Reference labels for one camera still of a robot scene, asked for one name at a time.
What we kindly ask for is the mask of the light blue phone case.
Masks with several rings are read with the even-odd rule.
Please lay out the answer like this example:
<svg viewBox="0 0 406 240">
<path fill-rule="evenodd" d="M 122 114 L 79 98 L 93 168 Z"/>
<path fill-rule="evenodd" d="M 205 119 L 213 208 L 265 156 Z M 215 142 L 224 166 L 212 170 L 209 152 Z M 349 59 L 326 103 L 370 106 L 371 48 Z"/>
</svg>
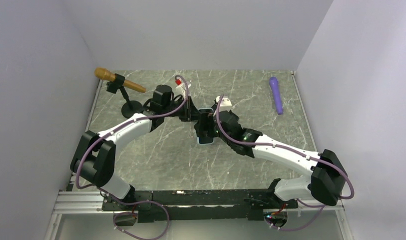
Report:
<svg viewBox="0 0 406 240">
<path fill-rule="evenodd" d="M 200 108 L 200 116 L 197 124 L 194 126 L 196 130 L 197 142 L 200 145 L 210 145 L 214 142 L 214 138 L 209 136 L 209 131 L 213 130 L 210 124 L 213 123 L 213 109 Z"/>
</svg>

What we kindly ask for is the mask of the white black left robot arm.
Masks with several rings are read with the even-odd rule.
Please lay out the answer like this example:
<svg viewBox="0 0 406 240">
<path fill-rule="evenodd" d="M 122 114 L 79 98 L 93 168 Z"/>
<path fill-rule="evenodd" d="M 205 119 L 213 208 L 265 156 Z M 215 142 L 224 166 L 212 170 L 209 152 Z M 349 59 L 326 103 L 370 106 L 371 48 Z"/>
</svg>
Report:
<svg viewBox="0 0 406 240">
<path fill-rule="evenodd" d="M 70 164 L 77 178 L 83 178 L 115 197 L 115 204 L 128 210 L 136 201 L 135 188 L 115 173 L 115 159 L 131 141 L 154 131 L 165 117 L 178 117 L 190 122 L 197 110 L 191 102 L 189 87 L 184 85 L 182 94 L 174 96 L 168 85 L 159 85 L 144 105 L 133 110 L 130 118 L 98 133 L 86 131 Z"/>
</svg>

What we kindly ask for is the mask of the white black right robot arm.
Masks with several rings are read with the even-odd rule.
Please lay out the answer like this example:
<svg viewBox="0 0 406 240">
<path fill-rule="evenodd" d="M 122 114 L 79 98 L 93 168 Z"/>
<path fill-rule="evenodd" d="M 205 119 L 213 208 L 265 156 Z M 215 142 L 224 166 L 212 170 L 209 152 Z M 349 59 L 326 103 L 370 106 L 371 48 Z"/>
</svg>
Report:
<svg viewBox="0 0 406 240">
<path fill-rule="evenodd" d="M 266 200 L 273 208 L 300 198 L 313 197 L 327 206 L 335 206 L 342 199 L 348 175 L 331 150 L 306 151 L 281 143 L 260 131 L 241 127 L 231 111 L 216 114 L 211 108 L 201 109 L 194 129 L 205 144 L 220 138 L 239 155 L 282 164 L 299 173 L 299 178 L 276 179 L 271 183 Z"/>
</svg>

